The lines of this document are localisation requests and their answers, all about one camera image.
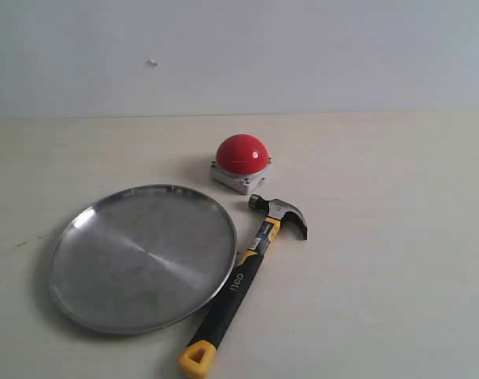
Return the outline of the red dome push button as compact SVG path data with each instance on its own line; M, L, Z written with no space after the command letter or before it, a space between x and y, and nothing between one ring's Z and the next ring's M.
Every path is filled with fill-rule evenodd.
M242 194L251 194L265 180L271 167L267 147L249 134L228 137L218 147L211 162L210 176Z

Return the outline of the black and yellow claw hammer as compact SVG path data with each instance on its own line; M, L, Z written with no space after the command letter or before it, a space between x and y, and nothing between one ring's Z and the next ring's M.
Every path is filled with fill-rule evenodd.
M293 223L301 232L302 238L308 238L305 218L294 205L280 199L266 200L253 194L248 206L254 211L264 212L266 217L249 248L214 297L200 327L178 358L179 369L187 378L205 378L208 375L223 337L282 225Z

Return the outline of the round stainless steel plate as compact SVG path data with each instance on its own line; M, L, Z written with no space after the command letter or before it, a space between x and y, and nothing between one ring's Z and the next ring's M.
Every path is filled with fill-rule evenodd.
M51 252L49 290L78 325L138 335L206 306L236 256L236 228L219 202L184 186L137 186L98 200L66 226Z

